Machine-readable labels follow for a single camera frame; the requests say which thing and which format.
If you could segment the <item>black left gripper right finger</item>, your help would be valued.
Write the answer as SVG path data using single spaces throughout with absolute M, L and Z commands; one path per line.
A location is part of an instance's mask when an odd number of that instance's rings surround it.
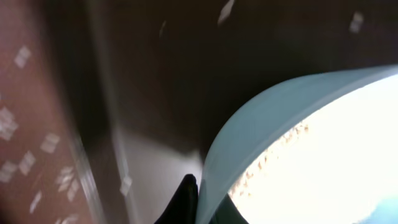
M 209 224 L 248 224 L 228 194 L 220 203 Z

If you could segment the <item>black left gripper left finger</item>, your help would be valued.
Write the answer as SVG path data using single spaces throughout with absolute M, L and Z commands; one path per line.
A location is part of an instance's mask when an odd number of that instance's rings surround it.
M 187 174 L 155 224 L 194 224 L 197 205 L 197 180 L 193 174 Z

